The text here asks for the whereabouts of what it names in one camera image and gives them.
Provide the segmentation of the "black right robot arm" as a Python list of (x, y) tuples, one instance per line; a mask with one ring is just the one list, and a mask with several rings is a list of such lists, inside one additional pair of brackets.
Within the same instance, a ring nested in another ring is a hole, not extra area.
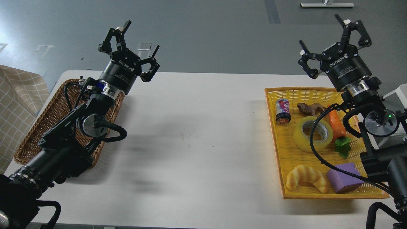
[[(388, 139), (397, 130), (406, 131), (406, 110), (393, 112), (384, 105), (383, 96), (378, 94), (381, 81), (373, 77), (358, 51), (372, 45), (372, 40), (360, 20), (352, 22), (343, 20), (335, 14), (336, 20), (343, 31), (339, 42), (326, 48), (321, 54), (312, 53), (303, 41), (301, 68), (312, 79), (326, 73), (334, 88), (341, 93), (343, 103), (330, 105), (317, 119), (311, 129), (310, 148), (321, 164), (358, 178), (388, 193), (394, 201), (397, 211), (391, 210), (382, 202), (372, 204), (368, 209), (366, 228), (374, 229), (378, 210), (384, 211), (396, 222), (394, 229), (406, 228), (407, 172), (406, 172), (406, 140), (388, 147), (372, 146), (370, 136)], [(313, 137), (317, 124), (329, 112), (342, 110), (345, 116), (343, 125), (348, 133), (365, 144), (365, 152), (360, 154), (361, 163), (366, 177), (344, 171), (323, 159), (314, 147)]]

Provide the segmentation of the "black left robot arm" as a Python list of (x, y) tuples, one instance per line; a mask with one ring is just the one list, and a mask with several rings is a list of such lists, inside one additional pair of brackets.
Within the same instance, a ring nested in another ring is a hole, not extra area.
[(99, 79), (80, 78), (80, 93), (70, 112), (48, 129), (38, 141), (41, 151), (10, 176), (1, 175), (1, 228), (25, 229), (40, 207), (55, 207), (46, 224), (52, 229), (61, 213), (57, 201), (40, 200), (42, 194), (67, 178), (78, 177), (93, 164), (93, 152), (102, 142), (126, 138), (126, 130), (108, 121), (107, 113), (120, 94), (127, 95), (137, 77), (149, 82), (159, 69), (155, 55), (141, 59), (127, 48), (124, 35), (131, 21), (110, 28), (98, 51), (110, 56)]

